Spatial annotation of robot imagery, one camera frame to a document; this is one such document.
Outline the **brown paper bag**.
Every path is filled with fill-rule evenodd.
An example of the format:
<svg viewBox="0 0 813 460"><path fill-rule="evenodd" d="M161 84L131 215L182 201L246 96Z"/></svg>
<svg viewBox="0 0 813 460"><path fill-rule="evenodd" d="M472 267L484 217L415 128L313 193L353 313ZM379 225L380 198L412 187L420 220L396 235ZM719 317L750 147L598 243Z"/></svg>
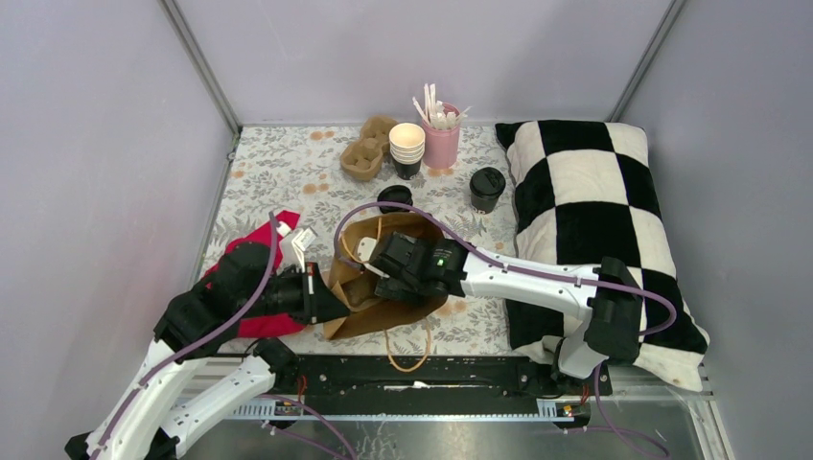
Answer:
<svg viewBox="0 0 813 460"><path fill-rule="evenodd" d="M373 332L388 334L397 326L424 322L426 346L423 356L410 367L398 364L391 353L389 339L384 340L387 359L402 373L411 373L423 366L430 355L432 343L429 316L446 304L448 297L431 296L413 305L402 301L388 300L374 293L378 276L361 271L343 260L357 260L357 246L364 238L380 239L393 232L399 232L419 239L436 242L443 238L442 231L426 218L414 213L390 213L356 221L343 228L339 234L338 249L328 276L328 288L349 310L350 314L327 322L323 326L324 336L329 340L356 337Z"/></svg>

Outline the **stack of black lids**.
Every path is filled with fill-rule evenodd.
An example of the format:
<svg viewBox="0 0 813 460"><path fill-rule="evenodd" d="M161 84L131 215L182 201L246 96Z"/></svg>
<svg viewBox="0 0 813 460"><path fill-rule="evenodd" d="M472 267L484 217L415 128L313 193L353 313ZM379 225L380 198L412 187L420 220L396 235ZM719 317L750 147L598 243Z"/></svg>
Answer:
<svg viewBox="0 0 813 460"><path fill-rule="evenodd" d="M379 211L382 214L397 212L407 212L407 209L399 206L383 205L384 202L400 203L407 206L413 205L412 192L404 185L392 185L384 188L377 196L377 201L381 203Z"/></svg>

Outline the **black paper coffee cup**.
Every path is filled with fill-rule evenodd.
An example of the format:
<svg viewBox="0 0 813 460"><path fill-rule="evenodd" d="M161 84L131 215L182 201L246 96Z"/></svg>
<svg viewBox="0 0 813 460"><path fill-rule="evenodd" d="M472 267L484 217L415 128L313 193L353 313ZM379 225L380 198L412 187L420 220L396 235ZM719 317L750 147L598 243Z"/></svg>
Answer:
<svg viewBox="0 0 813 460"><path fill-rule="evenodd" d="M477 170L469 181L471 204L481 214L494 211L506 187L506 179L494 167Z"/></svg>

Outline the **black cup lid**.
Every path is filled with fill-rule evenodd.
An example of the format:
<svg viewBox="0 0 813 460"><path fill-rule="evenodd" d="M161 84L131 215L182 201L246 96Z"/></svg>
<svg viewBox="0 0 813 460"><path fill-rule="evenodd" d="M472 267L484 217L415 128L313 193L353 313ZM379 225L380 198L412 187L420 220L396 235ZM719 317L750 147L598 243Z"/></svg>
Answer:
<svg viewBox="0 0 813 460"><path fill-rule="evenodd" d="M503 173L494 167L477 170L469 181L470 191L480 198L499 197L505 190L506 179Z"/></svg>

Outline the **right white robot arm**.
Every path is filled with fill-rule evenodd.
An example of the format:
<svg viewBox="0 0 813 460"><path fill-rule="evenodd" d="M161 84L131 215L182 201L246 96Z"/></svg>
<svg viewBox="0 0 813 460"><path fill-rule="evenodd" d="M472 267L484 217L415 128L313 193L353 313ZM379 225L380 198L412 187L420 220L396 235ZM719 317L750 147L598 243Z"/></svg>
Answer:
<svg viewBox="0 0 813 460"><path fill-rule="evenodd" d="M606 257L598 266L541 264L399 232L364 237L353 253L377 275L375 293L385 299L418 304L436 296L495 297L578 320L576 331L554 347L549 379L559 393L576 393L607 359L639 356L642 296L618 259Z"/></svg>

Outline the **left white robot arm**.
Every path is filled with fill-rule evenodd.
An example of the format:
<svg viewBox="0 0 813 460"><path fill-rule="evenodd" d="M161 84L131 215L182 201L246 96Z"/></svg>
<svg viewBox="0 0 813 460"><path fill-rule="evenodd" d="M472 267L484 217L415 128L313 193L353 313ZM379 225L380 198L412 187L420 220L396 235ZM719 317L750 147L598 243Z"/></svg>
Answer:
<svg viewBox="0 0 813 460"><path fill-rule="evenodd" d="M247 319L289 319L296 326L349 315L316 263L276 272L276 256L266 243L242 242L173 298L129 389L98 428L67 441L68 457L179 459L241 404L268 390L289 392L297 381L298 359L279 333L271 333L236 371L186 404L175 404L220 347L240 335L239 312Z"/></svg>

